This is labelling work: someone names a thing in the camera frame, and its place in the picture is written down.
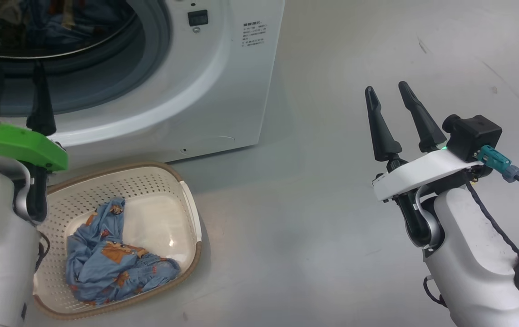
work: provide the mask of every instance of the basket rim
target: basket rim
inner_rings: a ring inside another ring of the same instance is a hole
[[[72,178],[69,180],[66,180],[65,182],[50,186],[48,188],[48,195],[55,193],[57,191],[63,190],[64,188],[68,188],[69,186],[79,184],[82,182],[85,182],[86,180],[91,180],[93,178],[98,178],[107,174],[122,172],[125,170],[131,170],[135,168],[146,168],[146,167],[156,167],[161,168],[166,171],[168,171],[174,178],[176,178],[177,182],[184,182],[183,178],[169,165],[161,162],[140,162],[140,163],[133,163],[130,165],[123,165],[118,166],[115,168],[110,169],[104,169],[99,170],[94,173],[86,174],[84,176],[80,176],[78,178]],[[111,304],[107,304],[106,306],[101,306],[97,308],[92,308],[89,310],[81,311],[81,312],[72,312],[72,313],[62,313],[58,311],[54,311],[47,307],[41,298],[37,295],[33,295],[33,300],[35,302],[35,306],[43,312],[45,315],[48,315],[51,318],[58,319],[58,320],[75,320],[75,319],[81,319],[81,318],[87,318],[94,315],[104,314],[106,312],[119,310],[124,307],[131,306],[132,304],[141,302],[143,300],[147,300],[147,298],[151,298],[152,296],[155,296],[156,294],[160,294],[162,292],[165,292],[171,288],[174,288],[175,286],[179,285],[180,283],[184,282],[188,277],[191,276],[193,271],[195,270],[195,267],[198,265],[199,260],[201,259],[201,251],[203,249],[203,243],[201,241],[198,241],[195,243],[195,257],[193,258],[193,262],[189,265],[187,270],[180,275],[178,278],[170,281],[167,284],[164,284],[162,286],[159,286],[157,288],[154,288],[148,292],[144,292],[142,294],[133,296],[131,298],[127,298],[126,300],[118,301],[118,302],[112,302]]]

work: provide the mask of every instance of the green bracket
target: green bracket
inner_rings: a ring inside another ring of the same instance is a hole
[[[68,169],[68,154],[59,145],[37,132],[10,124],[0,124],[0,156],[52,172]]]

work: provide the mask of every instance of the gray connector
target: gray connector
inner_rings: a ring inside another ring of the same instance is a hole
[[[516,166],[509,166],[504,173],[502,173],[502,177],[506,182],[513,183],[515,182],[515,177],[519,176],[519,168]]]

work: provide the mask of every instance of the laundry basket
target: laundry basket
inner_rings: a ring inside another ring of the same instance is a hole
[[[48,217],[38,229],[51,246],[34,277],[34,300],[50,317],[79,319],[130,306],[180,284],[193,273],[201,257],[197,207],[187,184],[168,165],[147,162],[123,166],[66,181],[48,193]],[[66,240],[97,207],[114,197],[126,199],[124,242],[175,259],[181,273],[149,292],[93,307],[76,300],[66,284]]]

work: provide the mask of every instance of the gray floor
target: gray floor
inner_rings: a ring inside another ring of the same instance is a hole
[[[500,124],[519,166],[519,0],[288,0],[260,144],[173,165],[204,223],[193,276],[133,308],[75,322],[31,310],[27,325],[451,327],[398,207],[370,184],[384,165],[366,86],[403,157],[420,156],[401,80],[438,122]],[[493,174],[477,190],[519,246],[519,185]]]

